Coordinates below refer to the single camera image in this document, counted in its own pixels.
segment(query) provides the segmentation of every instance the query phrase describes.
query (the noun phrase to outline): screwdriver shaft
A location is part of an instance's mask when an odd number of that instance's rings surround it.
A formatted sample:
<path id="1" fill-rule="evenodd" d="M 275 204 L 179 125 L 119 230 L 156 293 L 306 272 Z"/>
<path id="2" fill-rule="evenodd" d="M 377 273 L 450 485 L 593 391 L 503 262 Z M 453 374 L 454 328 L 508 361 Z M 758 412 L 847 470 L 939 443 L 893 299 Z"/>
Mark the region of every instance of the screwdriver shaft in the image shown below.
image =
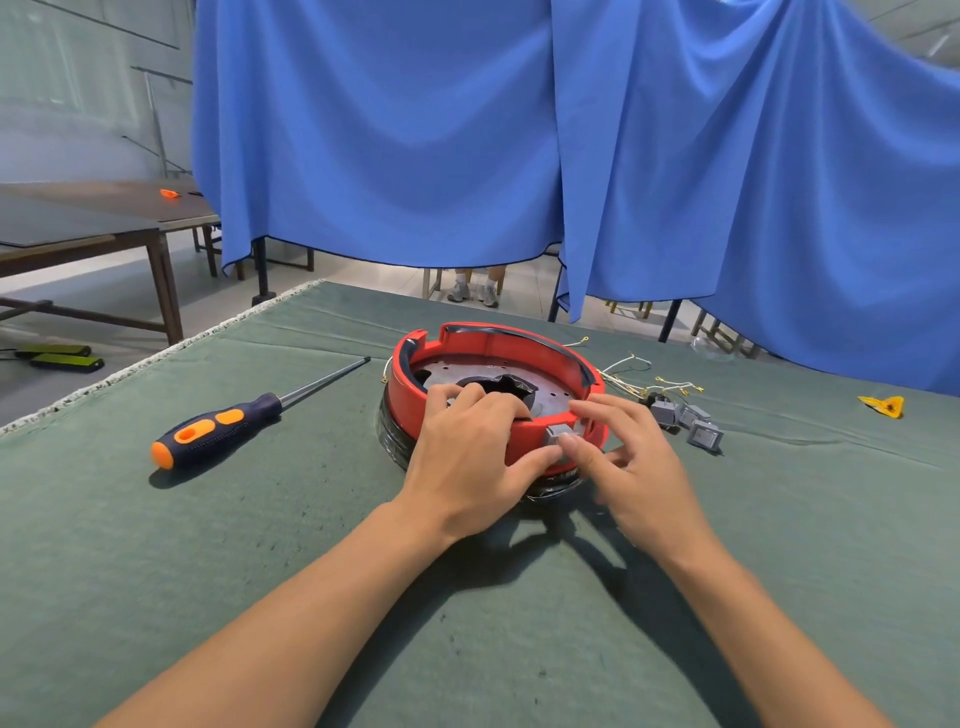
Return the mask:
<path id="1" fill-rule="evenodd" d="M 283 397 L 280 398 L 280 404 L 286 407 L 293 402 L 306 397 L 307 395 L 313 394 L 318 389 L 325 387 L 331 381 L 339 379 L 341 376 L 349 374 L 354 369 L 362 367 L 368 361 L 370 361 L 370 358 L 368 356 L 364 356 L 362 359 L 357 359 L 352 364 L 348 364 L 343 369 L 338 369 L 336 372 L 328 374 L 327 376 L 321 376 L 316 381 L 311 381 L 309 384 L 304 384 L 299 389 L 295 389 L 293 392 L 283 395 Z"/>

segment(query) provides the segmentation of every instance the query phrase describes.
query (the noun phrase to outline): white fringe edge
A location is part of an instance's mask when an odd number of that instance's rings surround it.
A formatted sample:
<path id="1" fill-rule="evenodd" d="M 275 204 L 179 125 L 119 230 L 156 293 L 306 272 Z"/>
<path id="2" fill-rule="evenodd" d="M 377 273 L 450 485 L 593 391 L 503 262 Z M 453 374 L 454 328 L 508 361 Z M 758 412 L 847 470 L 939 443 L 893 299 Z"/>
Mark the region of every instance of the white fringe edge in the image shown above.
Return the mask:
<path id="1" fill-rule="evenodd" d="M 248 308 L 246 311 L 239 314 L 238 316 L 234 316 L 231 319 L 227 319 L 226 321 L 221 322 L 220 324 L 217 324 L 215 327 L 208 328 L 206 331 L 201 331 L 196 336 L 191 336 L 188 339 L 183 339 L 183 341 L 180 341 L 177 344 L 174 344 L 172 347 L 168 347 L 167 349 L 164 349 L 162 352 L 157 352 L 152 356 L 148 356 L 146 359 L 141 359 L 140 361 L 136 362 L 136 364 L 133 364 L 127 367 L 126 369 L 121 369 L 119 372 L 115 372 L 114 374 L 108 376 L 105 379 L 101 379 L 95 384 L 91 384 L 88 387 L 83 387 L 82 389 L 78 389 L 76 392 L 67 395 L 62 400 L 57 400 L 53 404 L 50 404 L 49 406 L 46 406 L 46 407 L 43 407 L 42 409 L 37 410 L 37 412 L 35 412 L 32 415 L 21 417 L 19 420 L 14 420 L 9 425 L 4 425 L 3 427 L 0 427 L 0 437 L 3 437 L 4 435 L 9 435 L 11 432 L 14 432 L 15 430 L 18 430 L 21 427 L 24 427 L 26 425 L 32 425 L 34 423 L 38 423 L 44 417 L 47 417 L 48 415 L 52 415 L 55 412 L 60 412 L 64 407 L 70 404 L 76 403 L 77 401 L 83 399 L 87 395 L 93 394 L 94 392 L 99 392 L 102 389 L 107 389 L 108 387 L 112 387 L 118 381 L 123 381 L 128 376 L 132 376 L 136 374 L 141 369 L 146 369 L 147 367 L 150 367 L 156 364 L 158 361 L 162 361 L 163 359 L 170 356 L 170 354 L 172 353 L 176 353 L 182 349 L 186 349 L 191 344 L 196 344 L 198 341 L 200 341 L 201 339 L 205 339 L 207 336 L 212 336 L 216 333 L 220 333 L 221 331 L 233 326 L 234 324 L 240 321 L 243 321 L 244 319 L 249 319 L 251 316 L 256 316 L 257 314 L 263 313 L 266 309 L 270 308 L 271 306 L 277 305 L 281 301 L 286 301 L 287 299 L 291 299 L 294 296 L 297 296 L 303 293 L 303 291 L 307 290 L 308 288 L 313 288 L 314 286 L 320 285 L 323 282 L 324 282 L 323 279 L 309 280 L 308 282 L 303 283 L 297 286 L 296 288 L 291 288 L 289 291 L 284 291 L 274 299 L 270 299 L 269 301 L 264 301 L 263 303 L 259 303 L 253 308 Z"/>

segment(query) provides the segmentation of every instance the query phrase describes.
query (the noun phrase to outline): blue curtain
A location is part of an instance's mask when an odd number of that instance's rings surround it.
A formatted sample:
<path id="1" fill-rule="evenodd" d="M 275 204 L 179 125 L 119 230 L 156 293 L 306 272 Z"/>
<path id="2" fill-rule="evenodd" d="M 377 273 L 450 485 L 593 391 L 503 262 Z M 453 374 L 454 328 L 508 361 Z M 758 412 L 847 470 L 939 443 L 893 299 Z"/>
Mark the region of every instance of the blue curtain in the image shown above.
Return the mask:
<path id="1" fill-rule="evenodd" d="M 842 0 L 207 0 L 198 34 L 225 262 L 563 238 L 573 319 L 694 298 L 806 366 L 960 394 L 960 76 Z"/>

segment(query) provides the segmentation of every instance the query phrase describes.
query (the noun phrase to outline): left hand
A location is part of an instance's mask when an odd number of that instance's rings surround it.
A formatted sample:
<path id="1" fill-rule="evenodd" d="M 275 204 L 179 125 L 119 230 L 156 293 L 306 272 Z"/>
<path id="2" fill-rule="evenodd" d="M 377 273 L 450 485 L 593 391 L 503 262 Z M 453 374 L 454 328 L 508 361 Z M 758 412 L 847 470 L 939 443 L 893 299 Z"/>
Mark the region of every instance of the left hand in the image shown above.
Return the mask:
<path id="1" fill-rule="evenodd" d="M 446 401 L 456 396 L 447 407 Z M 504 464 L 510 427 L 530 417 L 513 395 L 487 394 L 476 382 L 430 388 L 420 438 L 403 489 L 406 504 L 438 526 L 452 544 L 488 528 L 513 508 L 527 488 L 563 457 L 556 445 L 535 449 L 509 468 Z"/>

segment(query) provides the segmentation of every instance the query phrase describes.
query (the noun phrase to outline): person's leg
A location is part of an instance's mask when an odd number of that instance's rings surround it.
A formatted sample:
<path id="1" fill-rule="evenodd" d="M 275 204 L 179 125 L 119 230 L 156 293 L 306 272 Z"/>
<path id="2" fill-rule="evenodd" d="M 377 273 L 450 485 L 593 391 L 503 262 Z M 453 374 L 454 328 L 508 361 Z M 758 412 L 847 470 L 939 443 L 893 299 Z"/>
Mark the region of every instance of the person's leg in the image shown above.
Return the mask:
<path id="1" fill-rule="evenodd" d="M 453 290 L 446 294 L 448 301 L 453 301 L 454 303 L 469 301 L 470 288 L 467 285 L 467 273 L 469 270 L 469 268 L 457 268 L 457 281 L 453 284 Z"/>
<path id="2" fill-rule="evenodd" d="M 498 284 L 503 282 L 507 275 L 507 266 L 493 265 L 487 271 L 487 282 L 484 283 L 481 300 L 487 308 L 497 308 L 500 305 L 500 296 L 497 293 Z"/>

